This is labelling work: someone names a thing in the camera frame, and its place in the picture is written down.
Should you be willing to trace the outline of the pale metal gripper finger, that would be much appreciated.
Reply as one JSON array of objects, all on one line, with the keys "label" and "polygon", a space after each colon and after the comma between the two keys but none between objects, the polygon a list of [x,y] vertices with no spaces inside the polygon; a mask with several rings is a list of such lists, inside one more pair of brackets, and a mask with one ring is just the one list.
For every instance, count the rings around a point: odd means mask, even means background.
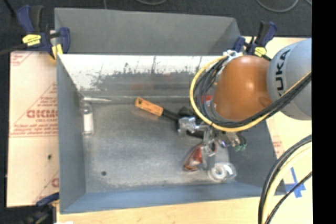
[{"label": "pale metal gripper finger", "polygon": [[208,170],[211,170],[215,166],[216,152],[217,152],[217,144],[212,143],[210,145],[210,152],[208,155]]},{"label": "pale metal gripper finger", "polygon": [[201,145],[198,150],[199,164],[197,165],[200,170],[209,170],[211,151],[208,146]]}]

